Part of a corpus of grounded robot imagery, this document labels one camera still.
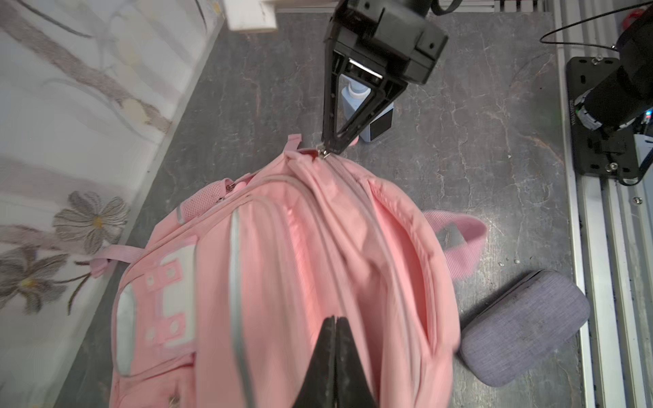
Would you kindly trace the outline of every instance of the wall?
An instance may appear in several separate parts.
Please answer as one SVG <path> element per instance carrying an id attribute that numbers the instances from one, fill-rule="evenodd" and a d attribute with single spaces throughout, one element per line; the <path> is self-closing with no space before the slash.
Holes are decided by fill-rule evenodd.
<path id="1" fill-rule="evenodd" d="M 0 406 L 54 403 L 221 25 L 212 0 L 0 0 Z"/>

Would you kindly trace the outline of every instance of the reflective strip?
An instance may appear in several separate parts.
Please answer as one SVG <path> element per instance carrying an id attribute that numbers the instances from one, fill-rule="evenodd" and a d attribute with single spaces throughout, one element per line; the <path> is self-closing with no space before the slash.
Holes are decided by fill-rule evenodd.
<path id="1" fill-rule="evenodd" d="M 238 209 L 231 215 L 229 232 L 229 319 L 231 329 L 231 346 L 236 356 L 236 365 L 240 372 L 240 382 L 247 408 L 256 407 L 254 392 L 247 366 L 245 341 L 243 339 L 241 291 L 240 291 L 240 216 Z"/>

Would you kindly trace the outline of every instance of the flower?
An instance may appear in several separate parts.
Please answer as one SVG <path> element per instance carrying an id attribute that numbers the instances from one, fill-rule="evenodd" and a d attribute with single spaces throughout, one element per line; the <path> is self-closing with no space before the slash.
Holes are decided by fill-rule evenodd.
<path id="1" fill-rule="evenodd" d="M 68 254 L 37 260 L 37 249 L 23 246 L 0 255 L 0 309 L 17 294 L 25 298 L 25 314 L 38 313 L 43 303 L 55 302 L 66 285 L 48 279 L 68 261 Z"/>
<path id="2" fill-rule="evenodd" d="M 65 208 L 54 215 L 52 226 L 64 241 L 84 240 L 84 251 L 96 253 L 106 240 L 117 243 L 127 222 L 127 205 L 114 197 L 104 208 L 100 196 L 74 191 L 68 196 L 72 209 Z"/>

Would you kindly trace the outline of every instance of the flower center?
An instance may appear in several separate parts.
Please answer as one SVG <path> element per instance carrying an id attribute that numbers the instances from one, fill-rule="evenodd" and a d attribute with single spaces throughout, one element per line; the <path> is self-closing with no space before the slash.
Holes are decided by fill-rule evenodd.
<path id="1" fill-rule="evenodd" d="M 99 215 L 93 218 L 93 228 L 102 228 L 102 218 Z"/>
<path id="2" fill-rule="evenodd" d="M 22 288 L 31 289 L 36 285 L 37 285 L 36 281 L 34 279 L 30 278 L 30 277 L 27 277 L 27 278 L 23 279 L 22 281 L 20 281 L 20 287 L 22 287 Z"/>

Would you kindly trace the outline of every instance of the black mounting plate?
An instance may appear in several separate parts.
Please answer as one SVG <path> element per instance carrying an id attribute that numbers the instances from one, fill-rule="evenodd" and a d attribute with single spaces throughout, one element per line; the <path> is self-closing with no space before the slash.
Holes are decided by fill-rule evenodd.
<path id="1" fill-rule="evenodd" d="M 626 127 L 608 135 L 601 129 L 587 129 L 576 116 L 574 102 L 583 93 L 597 86 L 620 66 L 617 58 L 592 61 L 592 57 L 574 57 L 567 63 L 567 101 L 571 118 L 571 147 L 574 169 L 584 176 L 620 179 L 636 178 L 639 171 L 632 128 Z M 616 172 L 607 169 L 617 163 Z"/>

